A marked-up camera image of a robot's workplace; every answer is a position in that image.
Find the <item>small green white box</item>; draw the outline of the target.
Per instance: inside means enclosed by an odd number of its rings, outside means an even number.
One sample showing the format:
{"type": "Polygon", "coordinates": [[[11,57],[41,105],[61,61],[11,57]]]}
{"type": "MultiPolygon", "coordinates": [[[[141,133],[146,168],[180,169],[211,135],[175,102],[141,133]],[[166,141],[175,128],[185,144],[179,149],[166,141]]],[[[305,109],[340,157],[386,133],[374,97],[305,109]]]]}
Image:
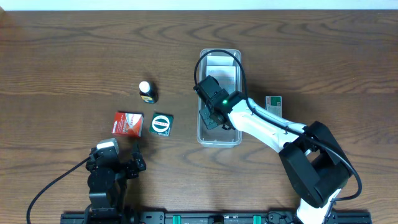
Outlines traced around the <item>small green white box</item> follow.
{"type": "Polygon", "coordinates": [[[282,97],[266,96],[266,110],[278,117],[282,117],[282,97]]]}

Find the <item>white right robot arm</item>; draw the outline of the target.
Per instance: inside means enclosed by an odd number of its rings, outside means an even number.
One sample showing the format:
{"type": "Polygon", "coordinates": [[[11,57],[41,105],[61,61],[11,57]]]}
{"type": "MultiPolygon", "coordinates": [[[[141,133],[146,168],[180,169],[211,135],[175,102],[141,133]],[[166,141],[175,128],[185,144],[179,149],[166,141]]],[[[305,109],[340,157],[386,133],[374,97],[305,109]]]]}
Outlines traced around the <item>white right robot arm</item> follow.
{"type": "Polygon", "coordinates": [[[331,131],[321,122],[309,126],[271,114],[240,91],[197,90],[205,102],[201,119],[208,129],[236,129],[278,153],[287,177],[300,197],[302,223],[326,223],[338,194],[358,173],[331,131]]]}

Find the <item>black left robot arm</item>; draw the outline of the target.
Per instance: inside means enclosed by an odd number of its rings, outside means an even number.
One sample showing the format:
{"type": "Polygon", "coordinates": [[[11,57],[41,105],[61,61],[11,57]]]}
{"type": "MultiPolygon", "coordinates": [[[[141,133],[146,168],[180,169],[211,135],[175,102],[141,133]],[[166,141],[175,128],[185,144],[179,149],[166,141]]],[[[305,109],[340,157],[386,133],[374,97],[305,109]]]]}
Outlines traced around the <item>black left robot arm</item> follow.
{"type": "Polygon", "coordinates": [[[85,210],[84,223],[139,223],[136,212],[124,205],[127,181],[146,170],[137,142],[132,145],[131,156],[126,162],[119,160],[115,138],[102,140],[91,149],[86,162],[91,204],[85,210]]]}

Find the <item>blue white medicine box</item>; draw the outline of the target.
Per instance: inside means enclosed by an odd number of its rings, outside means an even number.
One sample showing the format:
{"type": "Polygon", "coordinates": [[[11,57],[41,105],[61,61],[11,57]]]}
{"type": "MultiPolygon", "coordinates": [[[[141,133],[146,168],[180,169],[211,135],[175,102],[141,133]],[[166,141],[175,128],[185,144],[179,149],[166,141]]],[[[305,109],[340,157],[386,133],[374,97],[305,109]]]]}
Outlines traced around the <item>blue white medicine box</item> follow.
{"type": "Polygon", "coordinates": [[[207,66],[206,75],[215,78],[229,94],[236,90],[235,66],[207,66]]]}

